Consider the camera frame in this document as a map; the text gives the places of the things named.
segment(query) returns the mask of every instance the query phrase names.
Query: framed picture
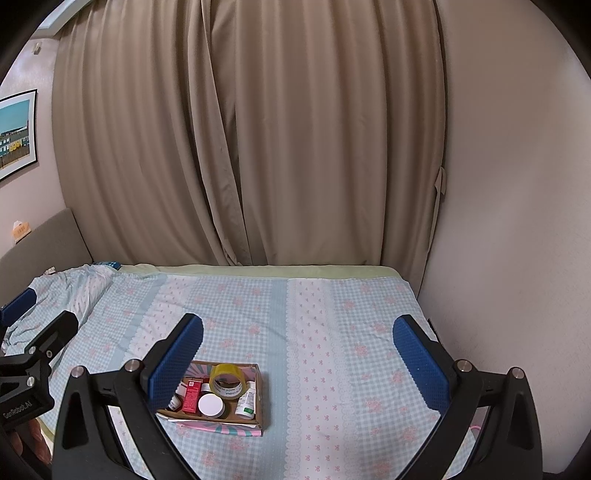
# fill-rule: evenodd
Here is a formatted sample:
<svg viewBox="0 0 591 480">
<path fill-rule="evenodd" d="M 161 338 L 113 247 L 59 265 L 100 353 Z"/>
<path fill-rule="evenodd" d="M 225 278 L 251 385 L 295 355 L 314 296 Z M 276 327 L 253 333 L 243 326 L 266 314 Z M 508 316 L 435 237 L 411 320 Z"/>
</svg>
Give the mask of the framed picture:
<svg viewBox="0 0 591 480">
<path fill-rule="evenodd" d="M 0 100 L 0 181 L 37 161 L 37 90 Z"/>
</svg>

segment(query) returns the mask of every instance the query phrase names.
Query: red package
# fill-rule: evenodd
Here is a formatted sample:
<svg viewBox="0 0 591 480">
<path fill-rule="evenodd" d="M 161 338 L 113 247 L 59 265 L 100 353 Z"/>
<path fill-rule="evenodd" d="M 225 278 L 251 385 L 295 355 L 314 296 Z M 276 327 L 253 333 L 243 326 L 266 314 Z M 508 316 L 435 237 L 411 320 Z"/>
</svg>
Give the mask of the red package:
<svg viewBox="0 0 591 480">
<path fill-rule="evenodd" d="M 189 380 L 187 382 L 187 394 L 185 395 L 183 402 L 183 412 L 197 413 L 197 401 L 199 399 L 202 383 L 202 379 Z"/>
</svg>

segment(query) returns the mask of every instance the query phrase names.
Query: wall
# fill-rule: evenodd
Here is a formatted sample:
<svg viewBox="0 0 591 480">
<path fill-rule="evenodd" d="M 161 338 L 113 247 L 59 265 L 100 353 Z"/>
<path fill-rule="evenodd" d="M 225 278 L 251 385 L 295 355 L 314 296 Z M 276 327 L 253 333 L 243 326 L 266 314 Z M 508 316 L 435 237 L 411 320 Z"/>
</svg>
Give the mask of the wall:
<svg viewBox="0 0 591 480">
<path fill-rule="evenodd" d="M 447 195 L 419 302 L 455 358 L 522 366 L 544 469 L 591 427 L 591 81 L 528 0 L 438 0 Z"/>
<path fill-rule="evenodd" d="M 36 42 L 43 46 L 33 55 Z M 51 88 L 57 46 L 54 39 L 29 41 L 0 85 L 0 98 L 37 89 L 37 164 L 0 182 L 0 256 L 13 245 L 11 231 L 16 220 L 32 228 L 63 208 L 56 154 L 51 130 Z"/>
</svg>

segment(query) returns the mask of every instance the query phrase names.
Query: metal screw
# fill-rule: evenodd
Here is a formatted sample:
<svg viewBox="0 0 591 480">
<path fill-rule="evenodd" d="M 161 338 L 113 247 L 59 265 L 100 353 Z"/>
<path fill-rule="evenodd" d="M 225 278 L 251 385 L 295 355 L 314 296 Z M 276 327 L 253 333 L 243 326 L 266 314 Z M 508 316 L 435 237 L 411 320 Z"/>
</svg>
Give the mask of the metal screw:
<svg viewBox="0 0 591 480">
<path fill-rule="evenodd" d="M 74 378 L 79 378 L 84 374 L 84 367 L 81 367 L 80 365 L 78 365 L 77 367 L 74 367 L 72 369 L 72 371 L 70 372 L 70 375 L 73 376 Z"/>
<path fill-rule="evenodd" d="M 136 358 L 133 360 L 127 360 L 124 367 L 128 372 L 135 372 L 140 366 L 140 361 Z"/>
<path fill-rule="evenodd" d="M 519 380 L 525 377 L 525 372 L 519 367 L 512 368 L 511 373 L 515 378 L 518 378 Z"/>
<path fill-rule="evenodd" d="M 472 370 L 472 364 L 468 360 L 458 360 L 457 361 L 457 369 L 460 372 L 469 372 Z"/>
</svg>

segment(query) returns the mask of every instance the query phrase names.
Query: mattress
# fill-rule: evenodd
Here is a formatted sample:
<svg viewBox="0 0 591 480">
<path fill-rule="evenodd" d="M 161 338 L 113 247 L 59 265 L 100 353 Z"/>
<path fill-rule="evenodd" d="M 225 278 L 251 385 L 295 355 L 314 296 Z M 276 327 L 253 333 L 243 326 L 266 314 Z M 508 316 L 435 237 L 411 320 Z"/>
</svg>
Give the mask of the mattress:
<svg viewBox="0 0 591 480">
<path fill-rule="evenodd" d="M 202 432 L 162 420 L 204 480 L 394 479 L 439 420 L 392 342 L 411 314 L 435 339 L 408 283 L 386 267 L 123 267 L 85 265 L 36 278 L 37 305 L 7 332 L 7 354 L 62 310 L 80 323 L 53 361 L 58 406 L 70 370 L 119 369 L 142 358 L 191 312 L 205 334 L 196 359 L 257 363 L 265 431 Z M 50 432 L 58 407 L 43 415 Z M 134 470 L 150 478 L 119 410 L 113 420 Z M 470 433 L 446 476 L 459 473 Z"/>
</svg>

